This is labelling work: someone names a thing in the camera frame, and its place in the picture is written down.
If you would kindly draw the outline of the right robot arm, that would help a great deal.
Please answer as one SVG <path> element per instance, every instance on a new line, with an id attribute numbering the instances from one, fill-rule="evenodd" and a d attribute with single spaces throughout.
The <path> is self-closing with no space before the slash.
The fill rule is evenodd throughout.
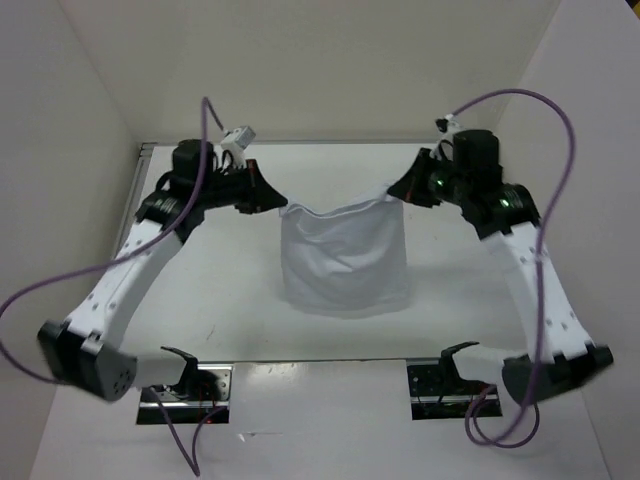
<path id="1" fill-rule="evenodd" d="M 580 324 L 543 242 L 530 192 L 503 180 L 498 138 L 489 130 L 463 130 L 448 141 L 452 154 L 422 148 L 387 192 L 420 207 L 460 208 L 496 259 L 525 333 L 527 351 L 509 356 L 502 382 L 519 405 L 541 402 L 585 385 L 614 357 Z"/>

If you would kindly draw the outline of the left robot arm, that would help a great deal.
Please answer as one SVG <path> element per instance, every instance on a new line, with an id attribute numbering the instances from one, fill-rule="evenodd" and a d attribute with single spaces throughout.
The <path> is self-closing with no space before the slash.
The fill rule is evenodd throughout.
<path id="1" fill-rule="evenodd" d="M 133 314 L 206 211 L 232 206 L 251 215 L 286 203 L 242 151 L 226 148 L 217 155 L 211 143 L 181 141 L 170 170 L 142 201 L 122 248 L 88 298 L 62 322 L 40 328 L 37 340 L 54 379 L 106 402 L 154 384 L 176 399 L 192 397 L 200 378 L 195 357 L 176 350 L 176 361 L 155 367 L 121 350 Z"/>

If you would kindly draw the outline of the white skirt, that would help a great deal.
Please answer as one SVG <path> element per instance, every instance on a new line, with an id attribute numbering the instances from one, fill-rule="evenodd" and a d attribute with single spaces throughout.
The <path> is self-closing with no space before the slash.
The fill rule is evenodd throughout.
<path id="1" fill-rule="evenodd" d="M 404 207 L 383 184 L 328 212 L 280 209 L 284 297 L 303 312 L 362 318 L 405 309 Z"/>

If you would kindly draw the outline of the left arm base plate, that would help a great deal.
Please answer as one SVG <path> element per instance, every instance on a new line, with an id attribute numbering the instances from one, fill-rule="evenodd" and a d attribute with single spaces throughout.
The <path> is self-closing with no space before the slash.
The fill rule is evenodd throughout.
<path id="1" fill-rule="evenodd" d="M 153 385 L 143 390 L 138 403 L 137 425 L 162 425 L 165 418 L 155 397 L 176 425 L 227 424 L 230 416 L 232 364 L 200 363 L 193 380 L 179 385 Z"/>

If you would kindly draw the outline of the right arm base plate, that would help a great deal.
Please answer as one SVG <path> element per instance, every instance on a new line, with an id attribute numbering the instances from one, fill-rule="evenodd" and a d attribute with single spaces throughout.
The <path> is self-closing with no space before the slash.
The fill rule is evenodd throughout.
<path id="1" fill-rule="evenodd" d="M 461 379 L 436 358 L 408 360 L 406 373 L 413 421 L 463 419 L 487 387 Z"/>

